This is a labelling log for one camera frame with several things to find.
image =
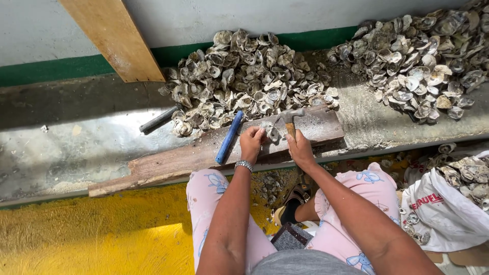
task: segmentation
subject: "person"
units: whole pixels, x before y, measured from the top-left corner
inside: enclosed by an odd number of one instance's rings
[[[249,165],[256,162],[264,132],[254,126],[241,134],[244,161],[235,167],[231,183],[217,170],[190,176],[196,274],[443,274],[401,229],[392,178],[375,162],[334,178],[315,162],[300,130],[296,139],[286,135],[289,153],[320,189],[305,202],[304,192],[293,188],[274,219],[320,221],[320,227],[305,249],[277,252],[249,214]]]

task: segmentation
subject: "wristwatch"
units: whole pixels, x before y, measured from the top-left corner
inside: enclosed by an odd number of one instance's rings
[[[236,164],[234,165],[234,170],[236,170],[236,167],[238,166],[244,166],[246,168],[248,168],[248,170],[253,173],[253,166],[251,165],[251,163],[245,161],[245,160],[240,160],[240,161],[237,161]]]

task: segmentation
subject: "black sock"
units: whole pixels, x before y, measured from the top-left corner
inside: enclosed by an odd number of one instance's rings
[[[298,223],[295,220],[295,211],[301,205],[301,202],[298,199],[291,199],[287,205],[285,206],[284,213],[280,217],[280,223],[284,225],[286,222],[291,222],[293,224]]]

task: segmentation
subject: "blue tool handle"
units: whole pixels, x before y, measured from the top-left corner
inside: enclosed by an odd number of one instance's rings
[[[233,136],[238,131],[238,127],[241,124],[242,118],[243,118],[243,111],[238,111],[238,113],[234,117],[233,123],[231,123],[231,127],[229,127],[229,131],[227,132],[226,137],[222,141],[221,148],[219,149],[219,152],[217,153],[217,157],[216,157],[217,163],[222,164],[222,162],[224,161],[224,157],[226,156],[227,150],[229,149],[229,145],[231,144],[231,141],[233,140]]]

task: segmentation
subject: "person's left hand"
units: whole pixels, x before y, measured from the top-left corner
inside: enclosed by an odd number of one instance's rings
[[[249,127],[240,136],[241,159],[255,165],[256,158],[260,152],[261,144],[265,141],[266,136],[263,136],[265,129],[260,129],[259,126]]]

